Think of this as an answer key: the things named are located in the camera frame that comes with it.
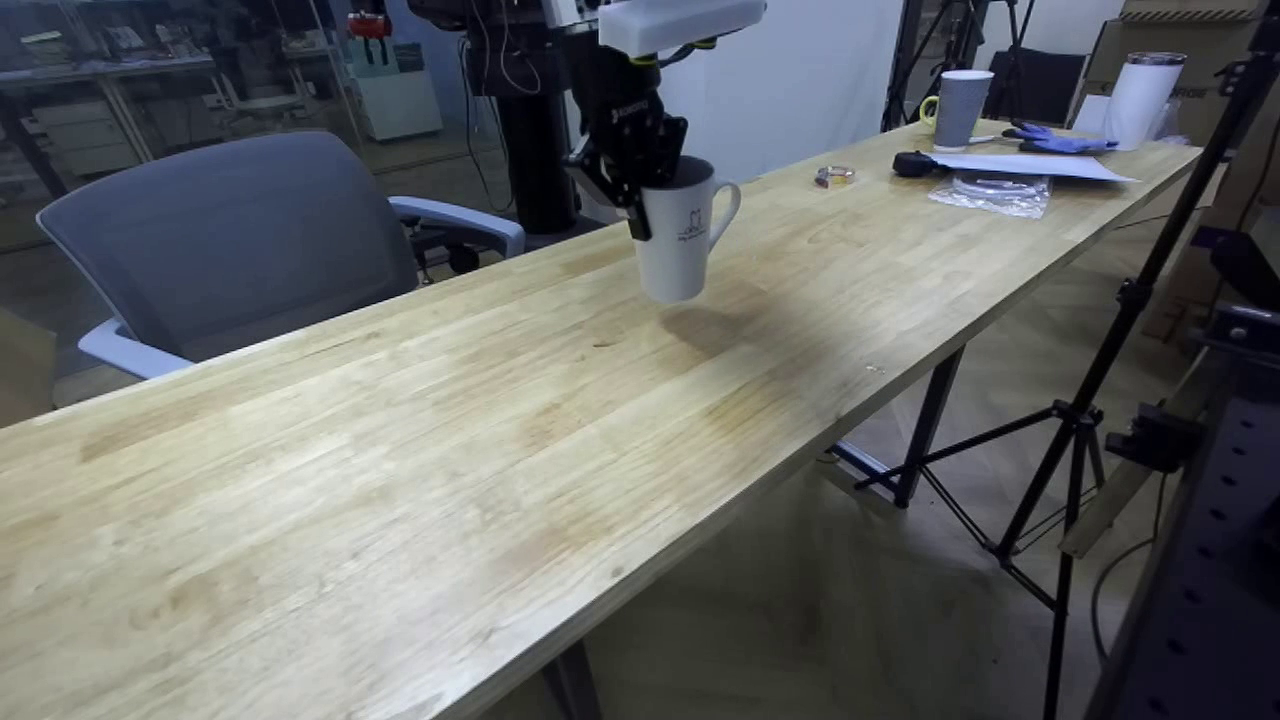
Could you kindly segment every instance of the paper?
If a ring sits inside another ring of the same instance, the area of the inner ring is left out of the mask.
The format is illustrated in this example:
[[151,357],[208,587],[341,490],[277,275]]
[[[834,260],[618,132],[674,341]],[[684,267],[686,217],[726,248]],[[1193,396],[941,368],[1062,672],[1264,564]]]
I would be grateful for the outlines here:
[[1071,132],[1081,140],[1106,140],[1112,96],[1083,96]]
[[1091,156],[950,156],[950,152],[931,152],[941,169],[950,173],[1000,173],[1000,175],[1062,175],[1062,181],[1088,181],[1088,184],[1127,184],[1127,175],[1112,173],[1106,164]]

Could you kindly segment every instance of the mug handle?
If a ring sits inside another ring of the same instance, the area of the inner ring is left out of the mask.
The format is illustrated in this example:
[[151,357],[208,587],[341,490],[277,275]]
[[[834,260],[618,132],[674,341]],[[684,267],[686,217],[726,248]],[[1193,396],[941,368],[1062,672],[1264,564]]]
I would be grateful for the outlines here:
[[708,253],[720,246],[720,236],[726,232],[726,224],[734,220],[734,213],[743,208],[743,188],[734,184],[720,184],[714,198],[726,192],[726,213],[720,217]]
[[941,99],[937,99],[937,96],[924,96],[924,99],[921,99],[921,119],[937,119],[937,109],[941,109]]

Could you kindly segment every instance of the white mug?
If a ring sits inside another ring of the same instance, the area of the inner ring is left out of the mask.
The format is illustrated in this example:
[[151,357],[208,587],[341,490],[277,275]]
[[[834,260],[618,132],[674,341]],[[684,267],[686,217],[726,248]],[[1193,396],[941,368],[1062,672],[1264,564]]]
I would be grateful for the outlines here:
[[[726,213],[712,227],[712,206],[726,192]],[[726,232],[743,192],[714,181],[714,169],[697,156],[679,156],[668,184],[642,188],[646,240],[636,240],[641,290],[658,306],[684,306],[708,283],[708,256]]]

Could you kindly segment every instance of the white cup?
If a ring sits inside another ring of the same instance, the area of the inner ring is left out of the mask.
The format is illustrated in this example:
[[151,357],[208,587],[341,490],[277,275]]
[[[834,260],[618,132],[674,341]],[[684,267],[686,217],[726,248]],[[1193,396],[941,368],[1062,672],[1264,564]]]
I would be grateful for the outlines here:
[[[726,213],[712,227],[712,206],[726,192]],[[658,306],[697,299],[708,283],[708,256],[739,213],[743,192],[714,181],[714,169],[679,156],[668,184],[642,188],[646,240],[636,240],[641,290]]]
[[985,115],[990,80],[997,74],[979,74],[979,69],[942,74],[937,127],[931,127],[937,152],[958,152],[972,146],[972,127]]

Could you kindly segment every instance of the black clamp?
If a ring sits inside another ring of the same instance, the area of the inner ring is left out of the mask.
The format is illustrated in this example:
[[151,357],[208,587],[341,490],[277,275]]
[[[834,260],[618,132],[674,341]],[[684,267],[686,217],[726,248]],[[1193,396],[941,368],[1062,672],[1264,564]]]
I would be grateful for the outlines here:
[[1145,463],[1151,471],[1183,469],[1198,449],[1198,423],[1145,403],[1127,423],[1127,436],[1112,432],[1106,454]]

